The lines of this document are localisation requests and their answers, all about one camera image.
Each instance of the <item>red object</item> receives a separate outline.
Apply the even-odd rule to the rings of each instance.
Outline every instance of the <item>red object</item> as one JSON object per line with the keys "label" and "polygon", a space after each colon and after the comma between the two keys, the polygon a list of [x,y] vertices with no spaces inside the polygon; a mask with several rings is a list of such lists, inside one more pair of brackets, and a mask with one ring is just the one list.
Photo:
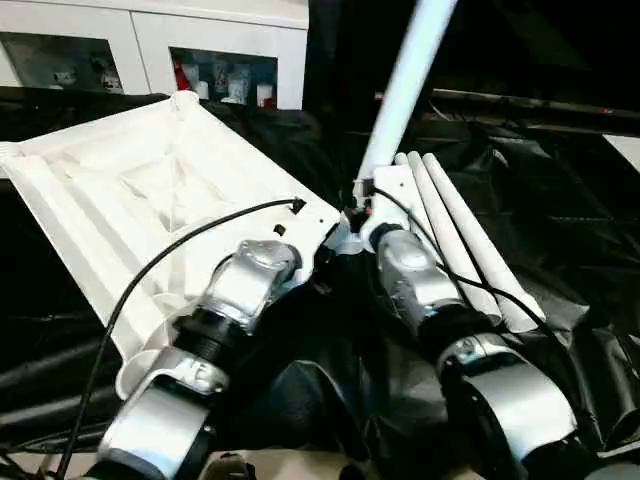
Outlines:
{"label": "red object", "polygon": [[173,73],[176,75],[176,83],[178,84],[178,90],[191,90],[189,86],[189,80],[184,73],[182,63],[177,58],[173,58]]}

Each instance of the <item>white plastic tray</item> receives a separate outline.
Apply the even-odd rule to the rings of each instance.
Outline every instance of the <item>white plastic tray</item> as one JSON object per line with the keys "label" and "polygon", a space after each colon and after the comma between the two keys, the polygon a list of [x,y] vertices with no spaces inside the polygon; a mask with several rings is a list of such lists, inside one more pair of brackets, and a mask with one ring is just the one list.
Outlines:
{"label": "white plastic tray", "polygon": [[[199,106],[191,92],[21,143],[0,143],[0,165],[100,319],[142,266],[206,221],[265,201],[306,206],[253,213],[206,232],[153,269],[113,332],[126,363],[169,342],[212,269],[243,239],[280,239],[303,258],[291,286],[339,213]],[[283,237],[276,224],[286,228]]]}

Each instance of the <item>silver metal joint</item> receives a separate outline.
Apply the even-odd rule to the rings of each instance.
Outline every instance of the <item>silver metal joint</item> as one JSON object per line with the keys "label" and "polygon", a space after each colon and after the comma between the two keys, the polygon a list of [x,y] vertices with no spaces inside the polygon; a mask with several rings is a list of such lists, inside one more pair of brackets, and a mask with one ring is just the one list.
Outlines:
{"label": "silver metal joint", "polygon": [[498,335],[485,333],[454,342],[438,359],[438,375],[454,360],[464,367],[496,355],[501,357],[496,357],[491,368],[477,374],[463,373],[462,381],[484,399],[500,424],[514,461],[521,462],[536,448],[566,438],[575,431],[577,422],[558,386]]}
{"label": "silver metal joint", "polygon": [[425,318],[447,305],[464,304],[436,257],[407,230],[385,233],[377,248],[378,269],[385,291],[414,335]]}
{"label": "silver metal joint", "polygon": [[202,308],[234,320],[253,332],[262,311],[282,294],[283,284],[298,267],[290,245],[245,240],[218,266],[201,299]]}

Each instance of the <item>wire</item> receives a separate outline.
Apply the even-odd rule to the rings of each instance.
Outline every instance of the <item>wire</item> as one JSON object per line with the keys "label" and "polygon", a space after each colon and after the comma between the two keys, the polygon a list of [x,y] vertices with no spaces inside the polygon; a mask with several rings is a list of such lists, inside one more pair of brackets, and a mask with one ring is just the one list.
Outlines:
{"label": "wire", "polygon": [[144,278],[144,276],[149,273],[149,271],[155,267],[160,261],[169,255],[171,252],[176,250],[178,247],[186,243],[188,240],[193,237],[206,232],[207,230],[211,230],[223,223],[227,223],[231,220],[235,220],[236,218],[240,218],[244,215],[248,215],[253,212],[257,212],[258,210],[264,210],[265,208],[276,207],[278,205],[293,205],[293,210],[298,211],[304,205],[304,201],[299,198],[290,198],[285,200],[274,200],[272,202],[262,203],[260,205],[256,205],[253,207],[245,208],[244,210],[240,210],[238,212],[232,213],[225,217],[219,218],[217,220],[213,220],[211,222],[205,223],[204,225],[192,230],[187,233],[183,237],[180,237],[178,240],[173,242],[167,248],[162,250],[158,255],[156,255],[149,263],[147,263],[137,274],[133,277],[133,280],[129,282],[127,288],[124,289],[122,295],[118,299],[113,311],[111,312],[111,316],[109,317],[109,321],[105,326],[104,334],[102,336],[102,340],[100,342],[100,346],[98,347],[98,352],[96,353],[96,358],[93,362],[93,367],[91,368],[91,373],[87,378],[87,382],[85,384],[84,392],[82,393],[82,397],[80,399],[80,406],[78,408],[78,415],[76,416],[75,423],[71,430],[71,435],[69,436],[69,441],[64,449],[62,454],[62,458],[60,459],[60,464],[58,465],[58,469],[56,471],[56,476],[59,479],[64,479],[65,474],[67,473],[67,469],[69,468],[69,463],[71,462],[71,456],[73,455],[73,448],[78,439],[78,435],[80,433],[80,428],[82,426],[82,422],[86,415],[87,407],[89,406],[89,400],[91,400],[91,394],[93,393],[93,386],[98,376],[98,371],[100,368],[100,364],[102,363],[102,357],[104,356],[104,352],[109,344],[109,338],[111,337],[111,333],[116,325],[116,321],[120,316],[120,312],[124,307],[127,299],[135,289],[135,287],[140,283],[140,281]]}
{"label": "wire", "polygon": [[446,120],[447,122],[451,122],[453,121],[451,118],[449,118],[447,115],[445,115],[444,113],[442,113],[442,111],[438,110],[436,108],[436,106],[433,104],[433,101],[431,99],[429,99],[429,105],[431,106],[431,109],[433,110],[433,112],[438,115],[440,118],[442,118],[443,120]]}
{"label": "wire", "polygon": [[[440,258],[442,258],[444,264],[438,263],[437,264],[438,268],[440,268],[447,275],[449,275],[449,277],[451,279],[453,279],[456,282],[462,282],[462,283],[466,283],[467,285],[471,285],[473,287],[481,288],[481,289],[486,290],[487,292],[492,293],[494,295],[500,295],[501,297],[504,297],[507,300],[509,300],[509,301],[513,302],[514,304],[516,304],[525,314],[527,314],[527,316],[529,318],[531,318],[531,320],[533,320],[533,322],[538,326],[540,331],[547,338],[549,338],[549,340],[551,340],[551,343],[554,345],[554,348],[558,349],[558,354],[560,355],[560,358],[562,358],[562,361],[565,363],[565,366],[569,370],[569,373],[575,379],[576,384],[578,384],[578,382],[579,382],[578,370],[577,370],[576,366],[573,364],[573,361],[571,359],[571,356],[569,355],[569,352],[565,349],[564,345],[562,345],[562,343],[560,342],[558,337],[556,337],[556,335],[553,333],[553,330],[551,330],[549,325],[547,325],[544,321],[542,321],[542,319],[540,319],[540,317],[538,317],[538,315],[536,315],[535,312],[533,312],[533,310],[531,310],[524,302],[522,302],[522,300],[520,300],[518,297],[514,296],[513,294],[511,294],[509,292],[506,292],[506,291],[501,290],[499,288],[493,287],[493,286],[491,286],[489,284],[476,282],[475,280],[471,280],[469,278],[463,277],[462,275],[458,275],[457,273],[451,271],[451,268],[446,263],[446,259],[445,259],[444,255],[442,255],[442,252],[438,248],[435,240],[431,237],[431,235],[429,235],[427,230],[424,228],[424,226],[422,225],[422,223],[420,222],[418,217],[411,211],[411,209],[409,209],[408,207],[404,206],[397,198],[395,198],[389,192],[381,190],[378,187],[374,186],[373,187],[373,192],[374,193],[378,193],[378,194],[382,195],[383,197],[389,199],[398,208],[400,208],[400,210],[402,210],[404,213],[406,213],[407,216],[411,219],[411,221],[413,223],[416,224],[416,226],[420,229],[420,231],[425,236],[425,238],[427,238],[429,243],[436,249],[436,251],[438,253],[440,253]],[[585,408],[580,408],[580,410],[583,411],[583,412],[586,411]]]}

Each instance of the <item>black cable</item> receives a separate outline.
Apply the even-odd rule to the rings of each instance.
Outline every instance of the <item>black cable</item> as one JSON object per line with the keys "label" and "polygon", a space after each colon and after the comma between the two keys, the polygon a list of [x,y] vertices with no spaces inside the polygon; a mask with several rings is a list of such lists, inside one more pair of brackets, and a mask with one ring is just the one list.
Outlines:
{"label": "black cable", "polygon": [[0,458],[6,464],[6,472],[3,472],[3,477],[6,475],[8,478],[18,478],[18,479],[32,479],[35,478],[35,475],[24,470],[18,462],[16,462],[13,458],[9,456],[6,452],[0,452]]}
{"label": "black cable", "polygon": [[144,278],[144,276],[149,273],[149,271],[155,267],[164,257],[169,255],[171,252],[176,250],[178,247],[183,245],[188,240],[193,237],[206,232],[207,230],[211,230],[223,223],[229,222],[231,220],[235,220],[236,218],[243,217],[253,212],[257,212],[258,210],[263,210],[265,208],[276,207],[278,205],[293,205],[293,210],[298,211],[304,205],[304,201],[298,198],[291,198],[286,200],[274,200],[272,202],[265,202],[260,205],[256,205],[254,207],[245,208],[244,210],[240,210],[239,212],[232,213],[225,217],[219,218],[217,220],[213,220],[211,222],[205,223],[204,225],[196,228],[195,230],[187,233],[183,237],[179,238],[167,248],[162,250],[158,255],[156,255],[149,263],[147,263],[137,274],[133,277],[133,280],[127,285],[127,288],[124,289],[122,295],[118,299],[113,311],[111,312],[111,316],[109,317],[109,321],[105,326],[104,334],[102,336],[102,340],[100,342],[100,346],[98,347],[98,352],[96,354],[96,358],[93,362],[93,367],[91,368],[91,373],[87,378],[87,383],[85,384],[84,392],[82,393],[82,397],[80,399],[80,406],[78,408],[78,415],[76,416],[76,421],[71,430],[71,435],[69,437],[69,442],[65,447],[64,453],[62,454],[62,458],[60,459],[60,464],[58,465],[58,469],[56,471],[56,476],[59,479],[64,479],[65,474],[67,473],[67,469],[69,468],[69,463],[71,462],[71,456],[73,455],[73,448],[75,447],[76,441],[78,439],[78,434],[80,433],[80,427],[82,426],[82,422],[84,420],[84,416],[87,411],[87,407],[89,406],[89,400],[91,400],[91,394],[93,393],[93,385],[98,376],[98,370],[100,368],[100,363],[102,362],[102,357],[104,352],[109,344],[109,338],[111,337],[111,333],[113,332],[113,328],[116,325],[116,321],[120,316],[120,312],[124,307],[125,302],[133,292],[134,288],[140,283],[140,281]]}
{"label": "black cable", "polygon": [[[513,302],[514,304],[516,304],[524,313],[526,313],[527,316],[529,318],[531,318],[531,320],[533,320],[533,322],[537,325],[537,327],[540,329],[540,331],[547,338],[549,338],[549,340],[551,340],[551,343],[554,345],[554,348],[558,349],[558,354],[559,354],[560,358],[562,359],[563,363],[565,363],[565,367],[568,369],[569,373],[575,379],[576,384],[579,382],[578,370],[577,370],[576,366],[573,364],[573,361],[572,361],[572,359],[571,359],[571,357],[569,355],[569,352],[564,348],[564,345],[562,345],[562,342],[560,342],[560,340],[558,340],[558,337],[556,337],[556,335],[553,333],[553,330],[551,330],[549,325],[547,325],[544,321],[542,321],[542,319],[540,319],[540,317],[538,317],[538,315],[536,315],[535,312],[533,312],[524,302],[522,302],[522,300],[520,300],[518,297],[514,296],[513,294],[511,294],[509,292],[506,292],[504,290],[501,290],[499,288],[493,287],[493,286],[488,285],[488,284],[476,282],[475,280],[471,280],[469,278],[463,277],[463,276],[458,275],[457,273],[451,271],[451,268],[446,263],[446,259],[445,259],[444,255],[442,255],[442,252],[438,248],[438,245],[436,244],[435,240],[431,237],[431,235],[429,235],[429,233],[424,228],[424,226],[422,225],[422,223],[420,222],[418,217],[416,217],[416,215],[409,208],[404,206],[397,198],[395,198],[389,192],[385,192],[384,190],[381,190],[380,188],[375,187],[375,186],[373,187],[373,192],[374,193],[378,193],[378,194],[382,195],[383,197],[389,199],[400,210],[402,210],[404,213],[406,213],[407,216],[409,217],[409,219],[411,219],[411,221],[413,223],[416,224],[416,226],[420,229],[420,231],[425,236],[425,238],[427,238],[427,240],[433,246],[433,248],[435,248],[436,251],[440,254],[440,258],[442,258],[444,264],[438,263],[437,264],[438,268],[440,268],[447,275],[449,275],[449,277],[452,280],[454,280],[455,282],[466,283],[467,285],[471,285],[471,286],[476,287],[476,288],[481,288],[482,290],[486,290],[487,292],[492,293],[494,295],[500,295],[501,297],[504,297],[507,300],[509,300],[509,301]],[[579,385],[576,385],[576,386],[578,388],[576,393],[580,394]],[[580,409],[574,409],[574,410],[580,410],[582,412],[586,412],[586,409],[584,408],[584,405],[582,405]]]}

